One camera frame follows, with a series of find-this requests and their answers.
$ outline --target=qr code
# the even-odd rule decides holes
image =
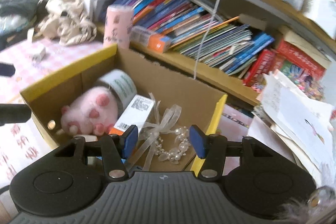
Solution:
[[[129,125],[128,124],[125,124],[123,122],[121,122],[118,127],[122,130],[127,130],[129,128]]]
[[[149,104],[147,104],[147,102],[145,102],[145,100],[137,98],[135,99],[134,103],[132,104],[132,108],[135,108],[137,110],[145,110],[147,111],[149,109]]]

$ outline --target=white small box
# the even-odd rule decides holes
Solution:
[[[133,124],[138,127],[140,134],[153,106],[153,100],[141,95],[135,95],[109,134],[122,135]]]

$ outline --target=silver screw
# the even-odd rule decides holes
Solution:
[[[201,172],[201,175],[205,178],[214,178],[217,176],[217,171],[212,169],[206,169]]]
[[[112,170],[109,172],[109,176],[114,178],[114,179],[119,179],[122,178],[125,175],[125,172],[122,170]]]

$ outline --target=pink cylinder canister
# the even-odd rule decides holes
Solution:
[[[107,8],[104,47],[117,43],[118,47],[129,48],[134,10],[125,5],[110,5]]]

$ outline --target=colorful toy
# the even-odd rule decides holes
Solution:
[[[118,119],[117,101],[108,88],[94,87],[62,107],[61,125],[70,136],[108,133]]]

